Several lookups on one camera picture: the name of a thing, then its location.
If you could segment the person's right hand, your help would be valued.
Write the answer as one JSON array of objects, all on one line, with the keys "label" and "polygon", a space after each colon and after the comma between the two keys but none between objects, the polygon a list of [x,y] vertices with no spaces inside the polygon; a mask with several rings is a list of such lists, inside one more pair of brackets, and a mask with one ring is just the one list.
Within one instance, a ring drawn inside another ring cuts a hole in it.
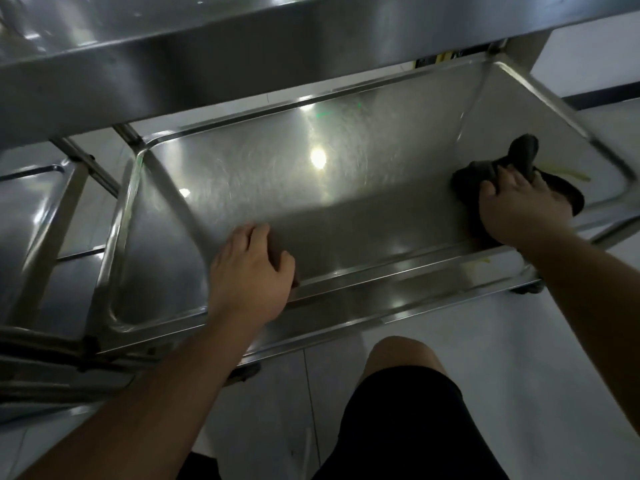
[{"label": "person's right hand", "polygon": [[539,173],[528,182],[513,166],[498,167],[501,202],[479,205],[487,233],[501,244],[527,250],[572,235],[572,208],[553,193]]}]

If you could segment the stainless steel cart tray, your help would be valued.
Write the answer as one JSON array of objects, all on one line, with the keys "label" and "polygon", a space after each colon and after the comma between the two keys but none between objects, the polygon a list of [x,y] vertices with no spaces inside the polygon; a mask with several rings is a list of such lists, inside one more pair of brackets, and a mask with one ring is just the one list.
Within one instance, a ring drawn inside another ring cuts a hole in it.
[{"label": "stainless steel cart tray", "polygon": [[480,240],[451,189],[473,161],[539,141],[587,231],[640,215],[640,155],[588,124],[504,54],[476,54],[143,140],[93,296],[94,352],[124,358],[204,325],[228,233],[268,223],[298,286],[243,363],[538,281]]}]

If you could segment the person's left hand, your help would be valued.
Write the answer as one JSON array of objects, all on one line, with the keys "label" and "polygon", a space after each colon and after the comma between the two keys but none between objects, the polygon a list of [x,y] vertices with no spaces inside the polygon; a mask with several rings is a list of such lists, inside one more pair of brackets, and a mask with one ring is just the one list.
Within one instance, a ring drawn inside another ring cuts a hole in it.
[{"label": "person's left hand", "polygon": [[296,263],[281,251],[269,260],[268,224],[236,228],[210,268],[207,313],[252,339],[283,311],[294,284]]}]

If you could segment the dark cleaning cloth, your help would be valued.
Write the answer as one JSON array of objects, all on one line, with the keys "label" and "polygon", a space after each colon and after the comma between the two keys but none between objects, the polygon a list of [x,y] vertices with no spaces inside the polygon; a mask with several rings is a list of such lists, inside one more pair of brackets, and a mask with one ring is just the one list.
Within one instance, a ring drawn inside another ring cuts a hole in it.
[{"label": "dark cleaning cloth", "polygon": [[491,182],[498,190],[498,167],[513,166],[530,183],[534,174],[539,173],[550,190],[564,198],[572,208],[572,215],[577,216],[584,209],[584,195],[569,181],[544,172],[534,165],[539,151],[539,140],[532,134],[524,134],[514,139],[508,153],[493,161],[473,161],[468,166],[454,172],[451,177],[451,188],[457,199],[468,211],[469,228],[472,236],[485,246],[496,247],[499,242],[487,233],[479,215],[479,193],[481,183]]}]

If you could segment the person's right forearm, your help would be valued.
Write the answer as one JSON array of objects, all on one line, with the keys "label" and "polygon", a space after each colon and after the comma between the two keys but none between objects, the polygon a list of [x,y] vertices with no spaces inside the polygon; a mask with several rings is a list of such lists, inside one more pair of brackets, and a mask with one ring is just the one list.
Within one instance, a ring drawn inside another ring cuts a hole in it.
[{"label": "person's right forearm", "polygon": [[544,228],[515,248],[546,282],[640,436],[640,271],[562,227]]}]

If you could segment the stainless steel cart shelf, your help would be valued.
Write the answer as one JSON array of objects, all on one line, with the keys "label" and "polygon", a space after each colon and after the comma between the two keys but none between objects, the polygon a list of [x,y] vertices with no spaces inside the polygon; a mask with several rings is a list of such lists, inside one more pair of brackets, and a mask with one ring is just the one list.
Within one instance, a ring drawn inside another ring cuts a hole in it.
[{"label": "stainless steel cart shelf", "polygon": [[640,0],[0,0],[0,150],[640,10]]}]

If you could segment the steel tube cart frame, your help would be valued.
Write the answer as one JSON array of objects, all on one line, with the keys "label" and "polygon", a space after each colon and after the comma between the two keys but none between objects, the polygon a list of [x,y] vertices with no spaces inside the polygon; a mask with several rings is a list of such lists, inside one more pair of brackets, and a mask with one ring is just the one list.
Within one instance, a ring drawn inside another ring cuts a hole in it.
[{"label": "steel tube cart frame", "polygon": [[102,355],[91,337],[0,324],[0,428],[102,403],[158,361],[146,354]]}]

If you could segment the black and yellow object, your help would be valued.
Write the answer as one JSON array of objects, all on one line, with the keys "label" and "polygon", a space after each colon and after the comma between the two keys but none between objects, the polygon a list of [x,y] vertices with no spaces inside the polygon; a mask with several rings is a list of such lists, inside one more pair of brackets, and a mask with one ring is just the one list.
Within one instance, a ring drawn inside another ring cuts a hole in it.
[{"label": "black and yellow object", "polygon": [[486,50],[487,45],[479,45],[475,47],[468,47],[461,50],[443,52],[437,55],[429,55],[421,57],[413,62],[412,69],[419,69],[425,66],[430,66],[438,63],[443,63],[456,58],[464,57],[467,55],[473,55]]}]

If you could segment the person's left forearm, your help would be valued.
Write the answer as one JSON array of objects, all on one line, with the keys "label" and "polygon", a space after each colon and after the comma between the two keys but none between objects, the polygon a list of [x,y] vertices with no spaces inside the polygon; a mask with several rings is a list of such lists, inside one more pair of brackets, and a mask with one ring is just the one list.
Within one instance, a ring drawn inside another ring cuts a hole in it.
[{"label": "person's left forearm", "polygon": [[16,480],[175,480],[268,314],[228,310],[187,338]]}]

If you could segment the neighbouring steel cart tray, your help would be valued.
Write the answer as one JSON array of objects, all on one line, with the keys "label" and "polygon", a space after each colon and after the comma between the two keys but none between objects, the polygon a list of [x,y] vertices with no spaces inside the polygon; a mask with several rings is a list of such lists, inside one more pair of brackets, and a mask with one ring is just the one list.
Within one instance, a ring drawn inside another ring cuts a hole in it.
[{"label": "neighbouring steel cart tray", "polygon": [[0,151],[0,326],[28,328],[88,180],[121,184],[77,137]]}]

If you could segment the black shorts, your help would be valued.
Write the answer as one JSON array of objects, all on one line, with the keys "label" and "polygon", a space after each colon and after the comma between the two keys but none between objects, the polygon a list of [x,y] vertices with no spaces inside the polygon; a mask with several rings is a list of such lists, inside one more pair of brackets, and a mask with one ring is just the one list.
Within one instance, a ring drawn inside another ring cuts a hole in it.
[{"label": "black shorts", "polygon": [[312,480],[509,480],[459,387],[418,365],[377,371],[351,396]]}]

